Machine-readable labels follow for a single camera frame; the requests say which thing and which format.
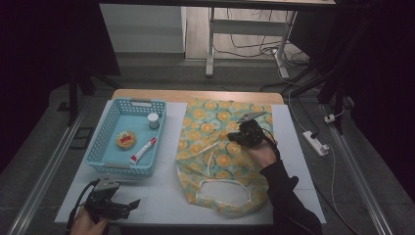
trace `wooden table edge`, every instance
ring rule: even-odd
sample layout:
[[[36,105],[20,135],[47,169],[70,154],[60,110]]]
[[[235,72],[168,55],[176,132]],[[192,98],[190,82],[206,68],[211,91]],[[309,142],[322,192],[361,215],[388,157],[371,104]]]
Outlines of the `wooden table edge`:
[[[238,101],[256,104],[283,105],[284,100],[279,93],[235,92],[235,91],[191,91],[191,90],[149,90],[118,89],[113,98],[158,99],[166,102],[188,102],[194,98],[211,100]]]

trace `white wall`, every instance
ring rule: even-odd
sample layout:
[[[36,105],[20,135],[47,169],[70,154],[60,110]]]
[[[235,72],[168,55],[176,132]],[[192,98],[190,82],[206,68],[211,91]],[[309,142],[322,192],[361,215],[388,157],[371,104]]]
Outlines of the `white wall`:
[[[185,7],[100,4],[116,52],[183,53]]]

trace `dark background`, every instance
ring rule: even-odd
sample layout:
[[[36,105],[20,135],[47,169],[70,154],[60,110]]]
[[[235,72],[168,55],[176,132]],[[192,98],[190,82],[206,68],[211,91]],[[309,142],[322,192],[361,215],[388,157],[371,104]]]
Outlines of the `dark background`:
[[[415,7],[413,1],[379,3],[362,12],[300,12],[290,41],[324,73],[343,54],[350,36],[361,26],[361,18],[370,21],[345,68],[332,78],[345,78],[345,95],[354,102],[351,116],[355,124],[415,201]]]
[[[119,70],[96,1],[3,1],[0,33],[3,170],[71,72],[82,82],[87,68]]]

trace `basket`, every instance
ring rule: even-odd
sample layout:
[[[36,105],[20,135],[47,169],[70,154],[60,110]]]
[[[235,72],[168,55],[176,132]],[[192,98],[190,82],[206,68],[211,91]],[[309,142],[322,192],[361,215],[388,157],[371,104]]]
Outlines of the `basket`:
[[[148,114],[159,115],[160,126],[150,128]],[[101,115],[97,130],[85,153],[86,162],[98,172],[114,178],[145,178],[154,173],[156,158],[161,145],[161,134],[166,116],[166,103],[159,100],[117,98],[110,101]],[[129,150],[122,150],[115,143],[116,137],[130,130],[136,135],[136,143]],[[155,146],[137,164],[129,160],[153,137]]]

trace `white table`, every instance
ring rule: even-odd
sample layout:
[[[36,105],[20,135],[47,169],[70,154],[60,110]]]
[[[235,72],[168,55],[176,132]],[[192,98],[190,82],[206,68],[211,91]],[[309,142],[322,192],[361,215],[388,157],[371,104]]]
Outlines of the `white table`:
[[[113,196],[113,202],[129,204],[141,199],[141,203],[138,209],[130,213],[128,219],[112,221],[112,224],[136,226],[148,224],[272,224],[272,206],[269,202],[259,211],[238,217],[219,214],[214,210],[188,203],[180,185],[174,162],[185,111],[186,103],[167,102],[166,123],[155,173],[151,178],[138,182],[121,182],[120,188]],[[314,212],[322,223],[325,223],[288,107],[273,105],[272,113],[275,138],[279,142],[278,148],[287,172],[290,176],[296,175],[300,179],[295,193],[305,207]],[[69,213],[82,189],[98,177],[100,175],[86,162],[80,164],[55,222],[66,223],[68,221]],[[86,200],[88,193],[89,191],[85,194],[83,201]]]

